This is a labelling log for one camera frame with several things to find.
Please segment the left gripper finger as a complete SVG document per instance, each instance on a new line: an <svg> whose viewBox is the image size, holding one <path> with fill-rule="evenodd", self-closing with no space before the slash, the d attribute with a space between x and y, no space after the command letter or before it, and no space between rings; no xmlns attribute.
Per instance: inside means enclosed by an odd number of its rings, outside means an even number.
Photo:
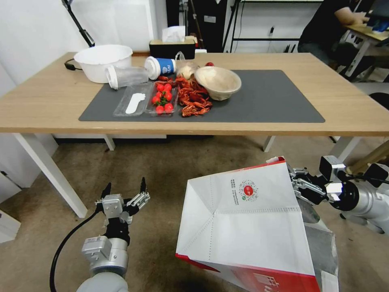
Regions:
<svg viewBox="0 0 389 292"><path fill-rule="evenodd" d="M111 193L111 182L109 182L107 186L103 189L100 199L95 202L95 205L102 203L105 197L110 195L110 193Z"/></svg>
<svg viewBox="0 0 389 292"><path fill-rule="evenodd" d="M141 210L150 200L150 194L147 189L145 177L141 180L139 193L128 202L128 206L137 207Z"/></svg>

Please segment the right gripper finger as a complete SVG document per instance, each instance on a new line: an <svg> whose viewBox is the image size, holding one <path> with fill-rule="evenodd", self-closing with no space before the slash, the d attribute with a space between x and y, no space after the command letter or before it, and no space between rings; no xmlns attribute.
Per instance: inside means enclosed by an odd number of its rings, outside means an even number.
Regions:
<svg viewBox="0 0 389 292"><path fill-rule="evenodd" d="M298 188L304 189L312 186L314 189L324 189L327 184L327 180L323 175L311 175L307 168L292 168L288 166L288 172L293 186Z"/></svg>
<svg viewBox="0 0 389 292"><path fill-rule="evenodd" d="M306 180L293 180L295 196L311 205L319 205L327 200L327 193L320 186Z"/></svg>

